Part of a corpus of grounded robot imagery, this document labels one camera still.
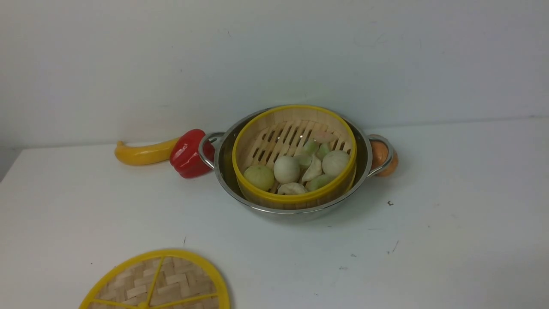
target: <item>wall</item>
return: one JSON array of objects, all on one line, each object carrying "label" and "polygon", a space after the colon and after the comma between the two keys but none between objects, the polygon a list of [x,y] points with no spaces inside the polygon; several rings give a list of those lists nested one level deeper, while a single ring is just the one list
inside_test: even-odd
[{"label": "wall", "polygon": [[7,0],[0,145],[161,140],[274,104],[549,115],[547,0]]},{"label": "wall", "polygon": [[17,159],[20,151],[7,147],[0,147],[0,181],[4,179],[13,162]]}]

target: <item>bamboo steamer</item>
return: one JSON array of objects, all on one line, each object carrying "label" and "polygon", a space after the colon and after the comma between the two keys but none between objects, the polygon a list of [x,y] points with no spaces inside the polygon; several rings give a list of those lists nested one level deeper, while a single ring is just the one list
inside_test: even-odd
[{"label": "bamboo steamer", "polygon": [[107,273],[80,309],[230,309],[225,281],[206,259],[183,250],[133,257]]},{"label": "bamboo steamer", "polygon": [[[350,160],[343,172],[326,186],[300,195],[279,195],[279,183],[263,191],[244,178],[244,171],[253,165],[273,169],[280,156],[301,153],[314,131],[334,134],[337,140],[330,149],[342,150]],[[340,116],[327,109],[308,105],[287,105],[270,109],[251,120],[238,134],[232,162],[238,185],[244,197],[257,205],[274,209],[304,209],[331,202],[345,194],[353,184],[356,172],[356,140],[351,128]]]}]

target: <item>steamer basket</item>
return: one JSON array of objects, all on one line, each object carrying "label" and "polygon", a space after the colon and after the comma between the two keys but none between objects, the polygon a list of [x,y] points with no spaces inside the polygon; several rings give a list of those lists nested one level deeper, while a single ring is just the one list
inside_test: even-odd
[{"label": "steamer basket", "polygon": [[[272,169],[279,156],[300,154],[311,133],[317,130],[337,136],[338,139],[330,143],[331,149],[343,150],[350,156],[343,172],[331,183],[306,194],[279,195],[276,194],[277,181],[267,192],[244,178],[244,171],[252,165],[266,165]],[[351,128],[337,114],[315,106],[281,106],[258,115],[240,131],[232,154],[233,168],[244,197],[257,205],[275,209],[304,209],[331,202],[352,187],[356,172],[356,140]]]}]

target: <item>yellow banana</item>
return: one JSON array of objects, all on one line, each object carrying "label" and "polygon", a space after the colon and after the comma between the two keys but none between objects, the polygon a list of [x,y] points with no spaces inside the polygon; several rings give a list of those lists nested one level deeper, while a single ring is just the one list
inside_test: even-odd
[{"label": "yellow banana", "polygon": [[162,162],[170,158],[170,153],[175,147],[179,137],[159,144],[132,147],[122,141],[116,143],[114,155],[118,161],[128,165],[146,165]]}]

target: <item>stainless steel pot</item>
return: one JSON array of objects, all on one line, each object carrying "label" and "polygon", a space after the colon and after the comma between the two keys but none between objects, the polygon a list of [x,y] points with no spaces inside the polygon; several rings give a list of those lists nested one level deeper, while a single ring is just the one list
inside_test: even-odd
[{"label": "stainless steel pot", "polygon": [[[351,190],[349,190],[346,194],[344,194],[343,196],[340,196],[338,199],[330,203],[326,203],[317,207],[306,208],[306,209],[298,209],[298,210],[272,209],[272,208],[267,208],[267,207],[263,207],[263,206],[259,206],[254,203],[251,203],[244,198],[238,186],[237,178],[234,173],[233,164],[232,164],[232,149],[233,149],[234,141],[237,138],[240,131],[242,130],[242,128],[248,122],[250,122],[255,116],[269,109],[270,108],[264,109],[262,111],[258,111],[251,115],[246,116],[245,118],[237,122],[234,126],[232,126],[230,129],[228,129],[227,132],[213,132],[213,133],[206,134],[206,136],[202,138],[202,140],[200,141],[200,145],[198,146],[198,152],[200,154],[200,158],[206,165],[208,165],[210,168],[214,170],[215,176],[217,177],[217,180],[219,181],[223,189],[225,189],[227,193],[229,193],[232,197],[234,197],[247,209],[263,217],[274,219],[274,220],[282,220],[286,222],[302,222],[302,221],[308,221],[308,220],[312,220],[320,216],[323,216],[328,212],[339,207],[342,204],[342,201],[344,201],[346,198],[351,196],[367,178],[372,177],[377,173],[383,171],[385,168],[389,166],[389,164],[393,160],[394,150],[393,150],[393,146],[389,143],[388,140],[378,135],[364,136],[362,131],[358,129],[356,125],[354,125],[353,123],[351,123],[350,121],[348,121],[343,117],[343,119],[345,119],[345,121],[351,127],[352,132],[355,134],[356,145],[357,145],[356,177]],[[204,143],[207,140],[210,140],[210,141],[217,140],[218,142],[213,162],[210,161],[208,158],[206,158],[206,155],[204,154],[204,151],[203,151]],[[387,156],[386,161],[382,165],[380,165],[378,168],[375,168],[373,170],[371,170],[372,146],[370,145],[370,141],[380,141],[384,143],[387,146],[387,149],[389,150],[389,154]]]}]

